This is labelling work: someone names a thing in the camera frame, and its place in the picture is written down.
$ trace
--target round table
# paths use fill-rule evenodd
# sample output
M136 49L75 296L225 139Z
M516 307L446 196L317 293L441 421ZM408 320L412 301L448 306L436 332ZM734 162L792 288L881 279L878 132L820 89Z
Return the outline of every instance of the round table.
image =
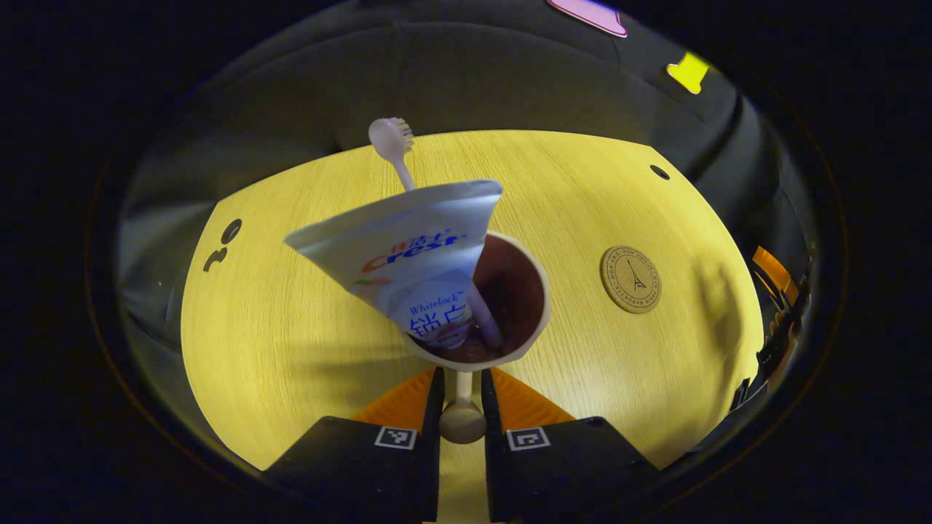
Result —
M520 240L546 269L553 317L530 352L502 369L573 416L605 417L663 468L721 421L735 388L754 377L763 333L747 265L698 191L649 146L467 131L416 136L405 160L418 186L474 178L504 185L490 228ZM256 468L268 468L320 417L350 418L432 366L407 352L386 318L282 242L401 191L392 167L367 146L270 176L216 205L186 280L182 351L207 421ZM239 231L223 244L237 219ZM653 310L627 312L606 292L600 263L615 245L656 267L662 294ZM204 271L224 247L226 256ZM481 440L442 442L439 521L487 521Z

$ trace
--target yellow object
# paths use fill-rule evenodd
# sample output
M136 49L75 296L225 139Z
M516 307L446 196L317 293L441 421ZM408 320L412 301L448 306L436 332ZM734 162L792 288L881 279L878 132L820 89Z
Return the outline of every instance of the yellow object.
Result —
M667 65L666 71L687 91L699 94L702 91L702 79L706 77L708 64L694 54L687 52L679 63Z
M575 421L576 418L548 400L534 388L493 367L492 382L499 399L501 432L523 430L547 424Z
M353 416L354 421L416 429L423 432L427 397L431 393L434 367L391 388Z
M416 141L404 159L418 186L479 177L504 185L490 227L520 240L549 276L550 323L502 370L568 413L604 417L661 468L721 421L734 389L757 372L761 307L728 230L673 165L645 145L563 132ZM256 468L321 417L352 417L429 365L389 320L282 241L401 192L391 165L367 146L215 206L185 284L182 353L207 421ZM242 225L226 257L204 272L235 219ZM606 293L599 263L614 245L644 253L663 279L650 312L626 312ZM488 521L483 443L442 441L440 457L439 521Z
M790 306L796 303L796 298L800 295L800 290L796 287L796 283L793 282L793 277L789 275L789 271L783 267L783 264L780 264L773 255L760 246L758 246L757 251L754 252L752 261L770 277L770 280L779 288L779 291L782 291L784 295L787 296L787 301ZM764 283L764 286L767 287L767 290L770 291L771 294L774 294L774 290L767 285L767 282L763 279L761 279L761 282Z

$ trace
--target ceramic cup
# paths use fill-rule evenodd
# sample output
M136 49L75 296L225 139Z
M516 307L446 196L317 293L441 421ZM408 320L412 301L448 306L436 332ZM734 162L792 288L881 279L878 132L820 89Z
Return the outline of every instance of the ceramic cup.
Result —
M489 231L473 282L499 323L504 345L498 352L481 343L478 330L454 350L421 346L402 333L417 356L461 372L473 372L517 360L550 322L550 283L540 262L516 239Z

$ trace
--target round coaster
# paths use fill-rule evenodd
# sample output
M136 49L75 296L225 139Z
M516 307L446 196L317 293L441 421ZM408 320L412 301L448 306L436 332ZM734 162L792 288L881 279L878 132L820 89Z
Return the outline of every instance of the round coaster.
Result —
M646 255L633 247L616 245L602 256L602 283L623 310L646 313L660 301L660 274Z

